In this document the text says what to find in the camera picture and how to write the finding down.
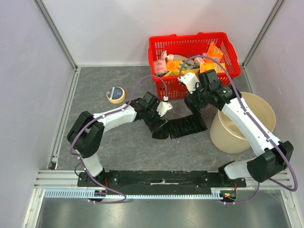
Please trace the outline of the black trash bag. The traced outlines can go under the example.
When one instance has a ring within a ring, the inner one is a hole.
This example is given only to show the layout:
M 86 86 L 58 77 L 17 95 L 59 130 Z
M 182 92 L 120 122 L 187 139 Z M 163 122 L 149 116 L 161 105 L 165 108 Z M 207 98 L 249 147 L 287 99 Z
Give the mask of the black trash bag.
M 184 103 L 191 111 L 191 115 L 169 120 L 161 129 L 152 133 L 152 138 L 165 140 L 168 137 L 177 139 L 186 135 L 199 133 L 207 130 L 207 126 L 202 119 L 201 107 L 194 98 L 187 94 L 184 98 Z

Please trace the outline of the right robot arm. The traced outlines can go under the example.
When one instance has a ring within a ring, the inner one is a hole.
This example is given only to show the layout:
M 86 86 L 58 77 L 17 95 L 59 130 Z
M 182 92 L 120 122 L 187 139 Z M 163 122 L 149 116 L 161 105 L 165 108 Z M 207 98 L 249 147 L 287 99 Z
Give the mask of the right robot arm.
M 251 177 L 262 183 L 287 168 L 293 145 L 289 141 L 282 142 L 262 124 L 234 84 L 223 86 L 214 70 L 199 75 L 186 73 L 179 81 L 186 86 L 191 101 L 201 108 L 211 104 L 225 114 L 254 151 L 254 159 L 224 165 L 224 171 L 217 176 L 221 186 L 228 187 L 241 177 Z

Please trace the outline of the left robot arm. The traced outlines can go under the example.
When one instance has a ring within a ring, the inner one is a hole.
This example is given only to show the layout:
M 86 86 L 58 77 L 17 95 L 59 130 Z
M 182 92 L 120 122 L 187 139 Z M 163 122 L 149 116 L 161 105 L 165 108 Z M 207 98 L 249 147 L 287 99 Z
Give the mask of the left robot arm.
M 163 116 L 172 109 L 167 97 L 161 101 L 151 92 L 147 92 L 142 98 L 136 98 L 104 113 L 82 112 L 69 131 L 67 140 L 88 171 L 88 181 L 96 187 L 104 183 L 104 168 L 97 156 L 104 133 L 137 120 L 144 120 L 150 131 L 156 133 L 168 122 Z

